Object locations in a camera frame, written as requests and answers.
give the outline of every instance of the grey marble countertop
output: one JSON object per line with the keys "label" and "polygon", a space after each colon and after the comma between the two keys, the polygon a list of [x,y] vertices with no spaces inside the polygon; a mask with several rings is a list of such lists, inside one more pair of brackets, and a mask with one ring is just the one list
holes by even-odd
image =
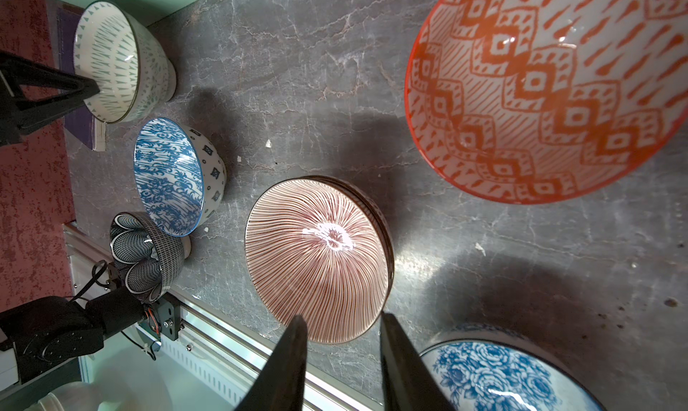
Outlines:
{"label": "grey marble countertop", "polygon": [[[579,199],[526,207],[455,189],[418,153],[402,96],[436,1],[200,0],[151,27],[179,81],[154,116],[202,131],[228,168],[178,286],[277,341],[283,329],[245,267],[245,222],[274,183],[331,175],[387,217],[396,276],[386,309],[418,349],[463,321],[488,322],[557,355],[609,410],[684,409],[687,129]],[[77,223],[103,245],[114,214],[142,209],[132,153],[143,123],[110,125],[106,152],[67,135]],[[311,344],[308,359],[381,401],[378,332]]]}

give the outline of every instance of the blue floral bowl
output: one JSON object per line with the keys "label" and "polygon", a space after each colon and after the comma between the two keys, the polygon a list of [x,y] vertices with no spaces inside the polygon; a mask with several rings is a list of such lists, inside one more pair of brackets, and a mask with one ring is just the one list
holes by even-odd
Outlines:
{"label": "blue floral bowl", "polygon": [[517,333],[467,324],[443,336],[420,355],[457,410],[604,410],[554,356]]}
{"label": "blue floral bowl", "polygon": [[156,225],[186,236],[203,224],[222,200],[225,166],[200,132],[157,118],[136,140],[133,171],[143,206]]}

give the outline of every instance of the white bowl with teal pattern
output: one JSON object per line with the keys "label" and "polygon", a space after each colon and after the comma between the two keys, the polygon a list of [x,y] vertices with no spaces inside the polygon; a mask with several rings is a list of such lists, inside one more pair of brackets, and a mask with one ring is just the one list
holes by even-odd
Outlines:
{"label": "white bowl with teal pattern", "polygon": [[200,132],[166,118],[146,123],[134,148],[133,171],[143,206],[156,225],[186,236],[218,208],[226,170]]}
{"label": "white bowl with teal pattern", "polygon": [[604,411],[553,355],[510,330],[465,324],[420,354],[461,411]]}
{"label": "white bowl with teal pattern", "polygon": [[158,40],[113,3],[90,4],[74,36],[74,72],[98,83],[84,100],[105,123],[142,119],[174,95],[177,75]]}

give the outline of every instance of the orange geometric pattern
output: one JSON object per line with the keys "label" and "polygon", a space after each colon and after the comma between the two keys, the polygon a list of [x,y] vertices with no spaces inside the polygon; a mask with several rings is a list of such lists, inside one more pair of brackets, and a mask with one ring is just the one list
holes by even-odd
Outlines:
{"label": "orange geometric pattern", "polygon": [[485,199],[592,192],[687,118],[687,30],[688,0],[440,0],[408,61],[411,133]]}

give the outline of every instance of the bowl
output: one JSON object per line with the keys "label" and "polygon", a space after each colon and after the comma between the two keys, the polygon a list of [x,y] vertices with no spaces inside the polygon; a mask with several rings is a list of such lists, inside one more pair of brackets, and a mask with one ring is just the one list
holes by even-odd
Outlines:
{"label": "bowl", "polygon": [[143,206],[165,233],[186,236],[219,207],[224,162],[200,132],[166,118],[146,123],[133,161]]}
{"label": "bowl", "polygon": [[311,341],[362,335],[391,291],[394,257],[382,213],[335,178],[290,179],[263,193],[248,217],[245,254],[268,310],[285,325],[302,315]]}
{"label": "bowl", "polygon": [[688,117],[687,26],[685,0],[440,0],[408,61],[408,126],[474,196],[593,192]]}
{"label": "bowl", "polygon": [[98,83],[99,94],[84,103],[105,123],[144,118],[169,100],[177,85],[158,40],[107,0],[90,4],[81,15],[73,60],[77,75]]}
{"label": "bowl", "polygon": [[[120,281],[142,302],[154,302],[179,276],[184,259],[191,252],[191,241],[188,236],[178,238],[164,233],[145,212],[120,212],[110,225],[111,234],[113,230],[121,230],[123,224],[139,227],[116,235],[110,244]],[[131,251],[132,243],[135,248],[141,248],[139,238],[142,236],[145,237],[144,242],[149,241],[145,244],[152,243],[152,246],[143,247],[145,252]],[[153,268],[158,269],[159,276]]]}
{"label": "bowl", "polygon": [[465,324],[420,357],[457,410],[605,409],[556,357],[511,330]]}

